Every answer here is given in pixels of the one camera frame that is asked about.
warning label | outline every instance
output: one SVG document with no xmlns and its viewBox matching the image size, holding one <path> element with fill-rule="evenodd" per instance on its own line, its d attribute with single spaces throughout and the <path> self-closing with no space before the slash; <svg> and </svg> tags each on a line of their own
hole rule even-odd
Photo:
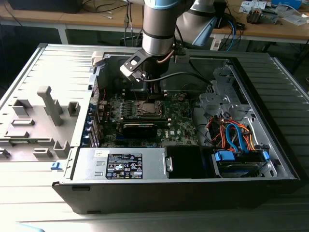
<svg viewBox="0 0 309 232">
<path fill-rule="evenodd" d="M 108 154 L 107 179 L 142 179 L 142 154 Z"/>
</svg>

side panel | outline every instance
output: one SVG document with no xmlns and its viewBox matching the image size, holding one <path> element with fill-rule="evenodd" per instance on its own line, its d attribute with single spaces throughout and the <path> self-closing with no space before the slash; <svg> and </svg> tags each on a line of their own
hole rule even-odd
<svg viewBox="0 0 309 232">
<path fill-rule="evenodd" d="M 254 208 L 299 181 L 59 185 L 53 189 L 78 214 Z"/>
</svg>

desk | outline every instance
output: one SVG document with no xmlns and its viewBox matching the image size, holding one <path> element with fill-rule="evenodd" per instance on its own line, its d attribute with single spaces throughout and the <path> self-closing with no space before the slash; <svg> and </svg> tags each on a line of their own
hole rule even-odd
<svg viewBox="0 0 309 232">
<path fill-rule="evenodd" d="M 113 2 L 110 0 L 96 0 L 96 5 L 101 3 Z M 296 26 L 282 19 L 280 24 L 260 24 L 253 25 L 246 22 L 246 14 L 239 13 L 239 6 L 242 0 L 228 0 L 228 5 L 232 15 L 238 22 L 246 24 L 246 29 L 242 35 L 242 40 L 256 40 L 256 41 L 270 41 L 282 43 L 297 43 L 304 44 L 309 38 L 309 26 L 307 24 Z M 13 17 L 7 12 L 0 3 L 0 19 L 3 25 L 19 26 L 14 21 Z M 112 11 L 113 19 L 108 19 L 100 16 L 97 13 L 90 13 L 81 10 L 77 14 L 65 14 L 56 12 L 39 12 L 39 11 L 15 11 L 5 1 L 7 9 L 14 15 L 14 17 L 25 27 L 44 27 L 56 28 L 59 32 L 61 42 L 68 44 L 66 29 L 80 29 L 80 30 L 99 30 L 99 31 L 124 31 L 123 21 L 126 14 L 126 7 L 122 7 Z M 116 6 L 122 5 L 122 2 L 116 2 L 111 6 L 102 7 L 102 10 L 108 10 Z M 133 31 L 139 32 L 142 27 L 142 10 L 140 5 L 132 5 L 133 15 Z M 214 29 L 211 37 L 214 38 L 211 49 L 217 50 L 222 39 L 227 38 L 231 33 L 229 27 L 222 29 Z"/>
<path fill-rule="evenodd" d="M 96 0 L 96 6 L 102 3 L 113 3 L 113 0 Z M 66 29 L 99 30 L 99 31 L 124 31 L 124 18 L 126 7 L 112 11 L 113 19 L 108 19 L 98 13 L 90 13 L 81 10 L 77 14 L 66 14 L 60 12 L 43 11 L 16 11 L 11 8 L 7 1 L 0 2 L 0 23 L 2 25 L 20 26 L 8 11 L 24 27 L 55 28 L 58 30 L 61 42 L 69 44 Z M 108 10 L 117 6 L 125 5 L 119 1 L 111 6 L 102 7 L 101 10 Z M 132 5 L 133 32 L 139 32 L 142 28 L 142 6 Z"/>
</svg>

wire bundle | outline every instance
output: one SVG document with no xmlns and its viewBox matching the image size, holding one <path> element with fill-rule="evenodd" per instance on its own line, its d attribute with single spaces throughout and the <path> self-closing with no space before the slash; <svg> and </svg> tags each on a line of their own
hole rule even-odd
<svg viewBox="0 0 309 232">
<path fill-rule="evenodd" d="M 211 123 L 214 123 L 214 122 L 215 122 L 215 119 L 213 117 L 211 117 L 206 128 L 209 129 Z M 227 149 L 229 151 L 234 151 L 234 152 L 237 151 L 237 147 L 235 146 L 235 144 L 232 144 L 232 143 L 230 143 L 230 141 L 228 141 L 229 136 L 227 136 L 227 134 L 226 134 L 227 132 L 229 132 L 228 125 L 230 125 L 230 124 L 233 124 L 233 125 L 240 128 L 241 135 L 239 135 L 239 136 L 242 136 L 242 138 L 245 140 L 247 149 L 249 151 L 255 151 L 256 149 L 254 148 L 254 145 L 253 145 L 253 142 L 252 142 L 251 131 L 248 128 L 246 128 L 243 124 L 240 124 L 237 121 L 231 120 L 231 119 L 220 119 L 219 133 L 212 139 L 211 143 L 213 143 L 213 144 L 216 143 L 217 147 L 221 148 L 221 149 Z"/>
</svg>

sticker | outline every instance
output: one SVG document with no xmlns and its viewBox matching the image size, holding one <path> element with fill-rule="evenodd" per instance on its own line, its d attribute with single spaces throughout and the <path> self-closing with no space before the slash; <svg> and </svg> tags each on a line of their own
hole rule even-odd
<svg viewBox="0 0 309 232">
<path fill-rule="evenodd" d="M 108 150 L 95 150 L 94 157 L 107 157 L 110 151 Z"/>
<path fill-rule="evenodd" d="M 142 154 L 108 154 L 107 156 L 107 179 L 143 178 Z"/>
</svg>

